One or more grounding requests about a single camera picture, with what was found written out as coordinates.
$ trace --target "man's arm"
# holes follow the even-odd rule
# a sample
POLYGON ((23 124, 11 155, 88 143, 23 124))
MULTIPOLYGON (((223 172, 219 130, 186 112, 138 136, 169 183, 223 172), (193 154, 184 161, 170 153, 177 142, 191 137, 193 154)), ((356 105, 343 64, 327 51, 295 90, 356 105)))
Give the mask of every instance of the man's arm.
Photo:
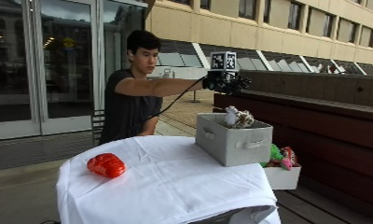
POLYGON ((144 122, 144 126, 141 129, 141 133, 137 136, 153 135, 154 129, 157 127, 158 117, 152 117, 149 120, 144 122))
MULTIPOLYGON (((125 78, 116 85, 114 92, 130 96, 164 97, 182 93, 197 80, 181 78, 158 78, 153 80, 125 78)), ((189 89, 202 89, 201 81, 189 89)))

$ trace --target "box handle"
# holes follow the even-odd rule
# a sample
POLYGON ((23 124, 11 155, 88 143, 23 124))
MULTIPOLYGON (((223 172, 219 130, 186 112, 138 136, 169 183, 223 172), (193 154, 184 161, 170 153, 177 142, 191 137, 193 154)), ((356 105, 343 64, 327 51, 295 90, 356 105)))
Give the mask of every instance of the box handle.
POLYGON ((203 132, 203 136, 210 140, 214 139, 214 134, 213 133, 203 132))
POLYGON ((263 140, 258 141, 258 142, 237 142, 235 143, 235 148, 255 148, 255 147, 261 147, 263 145, 263 140))

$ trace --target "wooden wall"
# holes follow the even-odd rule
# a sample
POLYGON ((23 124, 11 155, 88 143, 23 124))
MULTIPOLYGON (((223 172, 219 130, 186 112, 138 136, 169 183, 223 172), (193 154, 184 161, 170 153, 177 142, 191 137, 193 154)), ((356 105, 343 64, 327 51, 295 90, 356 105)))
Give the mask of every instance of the wooden wall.
POLYGON ((327 102, 373 106, 373 76, 241 71, 250 91, 277 93, 327 102))
POLYGON ((302 176, 373 206, 373 110, 258 91, 215 93, 214 112, 229 105, 273 126, 271 142, 294 149, 302 176))

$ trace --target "stuffed toy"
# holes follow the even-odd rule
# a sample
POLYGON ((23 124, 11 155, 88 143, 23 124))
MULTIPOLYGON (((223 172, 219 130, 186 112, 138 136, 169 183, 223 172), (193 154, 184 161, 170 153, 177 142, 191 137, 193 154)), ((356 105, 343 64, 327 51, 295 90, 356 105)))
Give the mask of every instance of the stuffed toy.
POLYGON ((227 128, 246 129, 253 124, 253 116, 247 110, 238 111, 233 105, 225 108, 223 121, 227 128))
POLYGON ((290 168, 293 167, 291 165, 291 161, 287 159, 287 158, 283 158, 281 160, 281 167, 285 169, 285 170, 289 170, 290 171, 290 168))
POLYGON ((294 166, 297 164, 297 156, 294 151, 290 149, 290 147, 282 147, 281 154, 285 158, 289 159, 291 165, 294 166))
POLYGON ((270 145, 270 161, 269 162, 259 162, 262 167, 269 167, 269 163, 273 166, 278 166, 279 161, 283 159, 283 155, 281 154, 281 150, 278 149, 278 147, 275 146, 275 144, 270 145))

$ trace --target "green toy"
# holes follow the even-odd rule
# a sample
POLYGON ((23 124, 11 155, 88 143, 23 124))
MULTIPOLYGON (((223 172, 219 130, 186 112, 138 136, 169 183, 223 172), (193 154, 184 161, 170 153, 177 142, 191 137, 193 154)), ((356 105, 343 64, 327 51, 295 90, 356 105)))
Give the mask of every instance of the green toy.
MULTIPOLYGON (((278 149, 278 147, 275 146, 275 144, 271 144, 270 146, 270 161, 279 161, 282 160, 285 157, 281 154, 281 150, 278 149)), ((267 162, 259 162, 262 167, 266 167, 267 162)))

